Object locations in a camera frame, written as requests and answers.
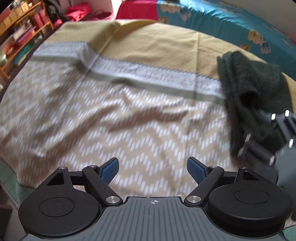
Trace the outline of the dark green knit sweater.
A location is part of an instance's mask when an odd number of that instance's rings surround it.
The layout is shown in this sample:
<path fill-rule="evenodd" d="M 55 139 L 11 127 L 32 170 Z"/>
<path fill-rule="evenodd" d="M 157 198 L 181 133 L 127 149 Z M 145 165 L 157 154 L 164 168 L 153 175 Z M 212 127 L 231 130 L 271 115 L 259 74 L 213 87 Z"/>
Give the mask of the dark green knit sweater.
<path fill-rule="evenodd" d="M 217 65 L 231 124 L 231 155 L 236 156 L 244 145 L 245 133 L 276 152 L 283 139 L 259 111 L 281 114 L 292 110 L 290 90 L 280 66 L 249 60 L 240 51 L 217 57 Z"/>

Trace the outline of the red bags pile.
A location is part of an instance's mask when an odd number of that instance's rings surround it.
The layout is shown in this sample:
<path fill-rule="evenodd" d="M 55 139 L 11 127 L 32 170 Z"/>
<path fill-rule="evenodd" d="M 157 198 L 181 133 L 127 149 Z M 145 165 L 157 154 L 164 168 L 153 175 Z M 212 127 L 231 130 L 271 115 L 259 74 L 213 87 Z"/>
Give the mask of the red bags pile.
<path fill-rule="evenodd" d="M 92 7 L 89 2 L 69 6 L 65 11 L 65 16 L 72 22 L 100 20 L 112 21 L 114 19 L 112 12 L 104 11 L 102 9 L 99 9 L 92 14 Z"/>

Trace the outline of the red blanket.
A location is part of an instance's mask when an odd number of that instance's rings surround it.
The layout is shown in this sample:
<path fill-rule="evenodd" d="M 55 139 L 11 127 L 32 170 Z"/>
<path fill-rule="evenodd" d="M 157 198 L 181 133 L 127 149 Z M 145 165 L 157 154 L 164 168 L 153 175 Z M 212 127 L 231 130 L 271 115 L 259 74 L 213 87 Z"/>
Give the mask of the red blanket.
<path fill-rule="evenodd" d="M 119 6 L 116 19 L 158 20 L 157 1 L 129 0 Z"/>

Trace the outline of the teal floral quilt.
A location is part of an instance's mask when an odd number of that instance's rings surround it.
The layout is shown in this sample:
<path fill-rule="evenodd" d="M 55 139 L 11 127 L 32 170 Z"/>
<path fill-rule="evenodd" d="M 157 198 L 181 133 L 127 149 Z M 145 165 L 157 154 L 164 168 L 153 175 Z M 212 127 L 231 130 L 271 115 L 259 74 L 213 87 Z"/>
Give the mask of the teal floral quilt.
<path fill-rule="evenodd" d="M 157 1 L 159 18 L 234 44 L 295 78 L 295 43 L 265 20 L 226 1 Z"/>

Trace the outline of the black hanging clothes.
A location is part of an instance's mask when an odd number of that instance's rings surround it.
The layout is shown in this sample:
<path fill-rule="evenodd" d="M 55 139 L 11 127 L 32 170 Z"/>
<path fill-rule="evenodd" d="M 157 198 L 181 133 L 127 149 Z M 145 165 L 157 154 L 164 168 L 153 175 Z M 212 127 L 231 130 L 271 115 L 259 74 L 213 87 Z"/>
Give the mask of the black hanging clothes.
<path fill-rule="evenodd" d="M 63 23 L 69 20 L 69 18 L 65 15 L 65 12 L 61 9 L 61 6 L 57 1 L 44 0 L 44 4 L 48 16 L 53 23 L 55 23 L 57 20 L 61 20 Z"/>

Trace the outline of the wooden shelf rack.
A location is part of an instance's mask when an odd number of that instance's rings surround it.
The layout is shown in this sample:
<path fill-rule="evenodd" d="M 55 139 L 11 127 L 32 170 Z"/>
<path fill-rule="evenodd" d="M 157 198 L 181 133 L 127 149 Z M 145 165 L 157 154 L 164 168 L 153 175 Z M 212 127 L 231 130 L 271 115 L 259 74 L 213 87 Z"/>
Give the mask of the wooden shelf rack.
<path fill-rule="evenodd" d="M 1 1 L 1 79 L 10 79 L 31 47 L 54 26 L 44 1 Z"/>

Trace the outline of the tan patterned bed sheet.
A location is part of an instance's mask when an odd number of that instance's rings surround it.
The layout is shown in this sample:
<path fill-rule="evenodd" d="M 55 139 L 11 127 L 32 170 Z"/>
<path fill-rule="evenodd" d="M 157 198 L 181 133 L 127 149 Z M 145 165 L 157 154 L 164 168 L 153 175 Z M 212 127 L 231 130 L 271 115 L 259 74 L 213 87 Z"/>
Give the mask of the tan patterned bed sheet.
<path fill-rule="evenodd" d="M 235 170 L 216 58 L 237 50 L 154 21 L 62 25 L 1 90 L 1 187 L 19 206 L 58 167 L 116 157 L 121 197 L 183 197 L 188 157 Z"/>

